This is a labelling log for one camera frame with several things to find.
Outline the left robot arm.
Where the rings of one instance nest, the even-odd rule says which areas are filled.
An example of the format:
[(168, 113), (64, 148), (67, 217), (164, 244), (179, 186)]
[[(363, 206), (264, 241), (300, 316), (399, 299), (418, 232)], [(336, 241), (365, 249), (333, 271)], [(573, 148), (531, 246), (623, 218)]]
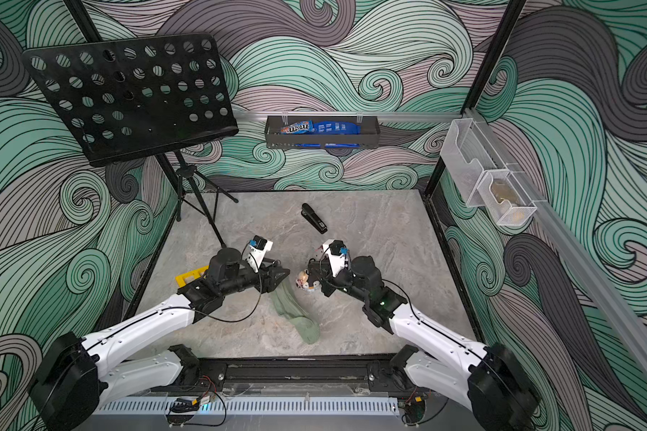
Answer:
[(32, 377), (29, 396), (48, 430), (72, 430), (97, 408), (177, 380), (190, 360), (168, 350), (146, 360), (130, 356), (166, 335), (210, 318), (227, 296), (249, 288), (274, 291), (290, 274), (264, 250), (248, 255), (220, 250), (207, 269), (143, 314), (78, 337), (68, 332), (47, 350)]

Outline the penguin plush keychain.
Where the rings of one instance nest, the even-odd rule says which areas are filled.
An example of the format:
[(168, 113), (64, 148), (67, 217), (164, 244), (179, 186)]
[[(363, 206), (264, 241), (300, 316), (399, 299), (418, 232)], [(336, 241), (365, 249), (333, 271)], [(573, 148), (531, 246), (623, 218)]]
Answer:
[(303, 270), (298, 273), (296, 285), (303, 291), (315, 292), (320, 286), (320, 283), (314, 276), (311, 276), (306, 270)]

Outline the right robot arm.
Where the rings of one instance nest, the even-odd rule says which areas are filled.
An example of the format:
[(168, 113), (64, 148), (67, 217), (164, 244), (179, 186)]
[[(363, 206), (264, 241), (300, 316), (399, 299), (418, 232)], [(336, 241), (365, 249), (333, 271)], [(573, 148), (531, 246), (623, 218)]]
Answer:
[(362, 303), (368, 320), (409, 347), (398, 354), (412, 384), (469, 409), (485, 430), (532, 430), (541, 397), (519, 359), (501, 343), (487, 346), (421, 312), (370, 256), (326, 252), (306, 273), (325, 296), (342, 292)]

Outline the green fabric bag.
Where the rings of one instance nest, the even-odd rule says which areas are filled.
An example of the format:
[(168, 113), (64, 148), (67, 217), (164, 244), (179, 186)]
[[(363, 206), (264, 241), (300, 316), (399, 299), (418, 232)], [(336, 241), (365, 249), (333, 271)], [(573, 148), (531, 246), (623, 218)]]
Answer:
[(313, 345), (319, 341), (319, 324), (311, 319), (307, 311), (298, 303), (289, 280), (282, 281), (271, 292), (270, 298), (278, 316), (288, 320), (306, 344)]

